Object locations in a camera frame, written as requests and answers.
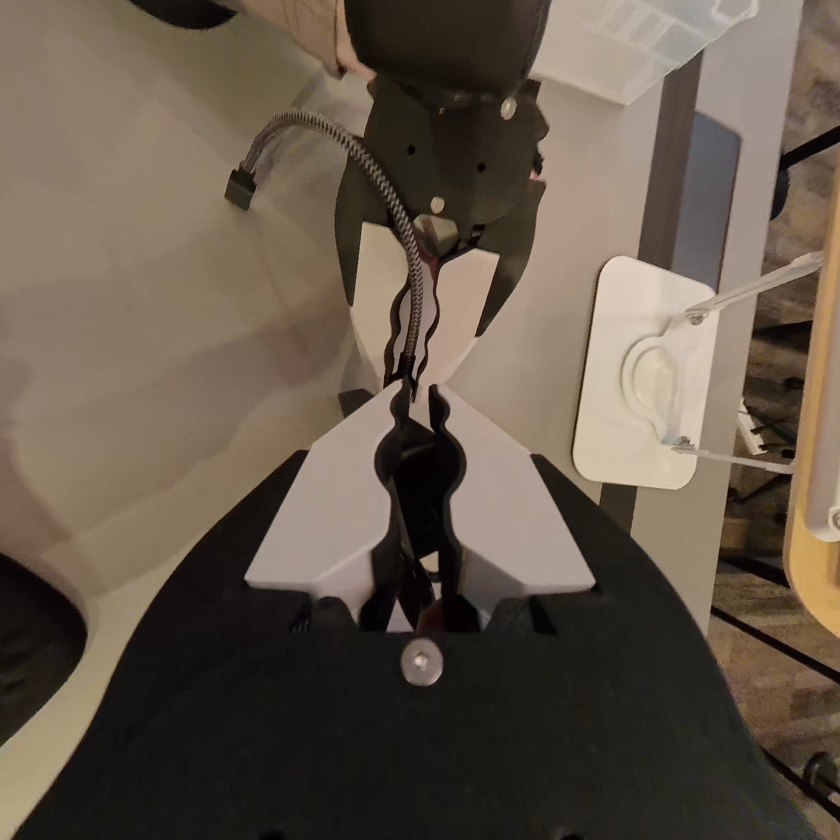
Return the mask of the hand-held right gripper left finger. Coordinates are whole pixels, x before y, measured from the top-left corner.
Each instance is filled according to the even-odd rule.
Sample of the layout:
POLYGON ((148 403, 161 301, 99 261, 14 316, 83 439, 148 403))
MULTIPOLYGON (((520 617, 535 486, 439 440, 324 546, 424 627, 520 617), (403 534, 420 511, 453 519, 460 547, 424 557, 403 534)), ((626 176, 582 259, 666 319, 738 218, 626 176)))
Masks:
POLYGON ((320 437, 245 573, 255 588, 340 599, 366 631, 387 629, 402 576, 396 493, 403 386, 320 437))

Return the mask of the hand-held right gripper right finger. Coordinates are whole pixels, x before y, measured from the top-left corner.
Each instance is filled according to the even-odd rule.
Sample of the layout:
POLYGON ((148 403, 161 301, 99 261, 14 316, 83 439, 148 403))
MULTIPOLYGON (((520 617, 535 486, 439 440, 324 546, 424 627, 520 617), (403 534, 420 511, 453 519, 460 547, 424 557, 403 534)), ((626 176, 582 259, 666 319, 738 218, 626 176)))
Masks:
POLYGON ((441 603, 449 631, 479 631, 507 599, 591 592, 595 577, 532 454, 443 385, 429 420, 444 474, 441 603))

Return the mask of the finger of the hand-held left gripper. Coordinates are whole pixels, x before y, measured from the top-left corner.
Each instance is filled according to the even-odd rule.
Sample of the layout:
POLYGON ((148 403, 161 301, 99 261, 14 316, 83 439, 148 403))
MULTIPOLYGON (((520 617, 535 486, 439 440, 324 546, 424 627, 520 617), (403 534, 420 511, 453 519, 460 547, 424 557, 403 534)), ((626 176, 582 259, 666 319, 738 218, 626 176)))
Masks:
POLYGON ((498 254, 473 248, 437 268, 424 303, 417 354, 420 387, 446 383, 475 346, 498 262, 498 254))
POLYGON ((350 316, 374 391, 388 385, 403 351, 411 292, 404 249, 390 228, 363 222, 350 316))

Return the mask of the clear plastic bin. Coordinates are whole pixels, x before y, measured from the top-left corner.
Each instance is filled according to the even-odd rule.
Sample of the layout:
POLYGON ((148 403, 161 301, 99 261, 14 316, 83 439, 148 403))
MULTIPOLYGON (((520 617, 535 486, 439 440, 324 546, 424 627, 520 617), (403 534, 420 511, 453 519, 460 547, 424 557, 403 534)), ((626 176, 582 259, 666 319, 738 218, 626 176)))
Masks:
POLYGON ((626 106, 759 10, 759 1, 555 1, 531 74, 626 106))

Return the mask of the person's left forearm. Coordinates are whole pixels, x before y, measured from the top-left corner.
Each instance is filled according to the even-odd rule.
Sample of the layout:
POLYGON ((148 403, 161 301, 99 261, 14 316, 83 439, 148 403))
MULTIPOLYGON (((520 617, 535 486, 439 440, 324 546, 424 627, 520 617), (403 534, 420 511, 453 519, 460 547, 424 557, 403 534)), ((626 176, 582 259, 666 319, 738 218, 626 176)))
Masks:
POLYGON ((354 50, 345 1, 236 1, 232 4, 238 11, 287 32, 332 77, 352 74, 365 82, 375 78, 375 72, 354 50))

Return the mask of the white stand base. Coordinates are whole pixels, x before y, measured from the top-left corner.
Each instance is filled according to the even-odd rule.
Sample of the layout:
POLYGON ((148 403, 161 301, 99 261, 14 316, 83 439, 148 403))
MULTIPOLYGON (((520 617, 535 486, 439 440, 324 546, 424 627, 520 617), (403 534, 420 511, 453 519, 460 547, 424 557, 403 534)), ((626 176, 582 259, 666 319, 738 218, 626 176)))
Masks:
POLYGON ((695 474, 716 312, 691 321, 713 289, 618 256, 596 283, 572 459, 605 485, 679 490, 695 474))

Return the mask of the instruction sheet on board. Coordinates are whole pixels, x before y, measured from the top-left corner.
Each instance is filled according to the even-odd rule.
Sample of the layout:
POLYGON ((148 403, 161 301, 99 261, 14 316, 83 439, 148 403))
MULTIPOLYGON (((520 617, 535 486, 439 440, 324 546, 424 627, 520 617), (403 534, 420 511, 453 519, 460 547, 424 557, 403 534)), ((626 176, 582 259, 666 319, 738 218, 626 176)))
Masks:
POLYGON ((835 187, 784 537, 784 571, 805 609, 839 636, 839 193, 835 187))

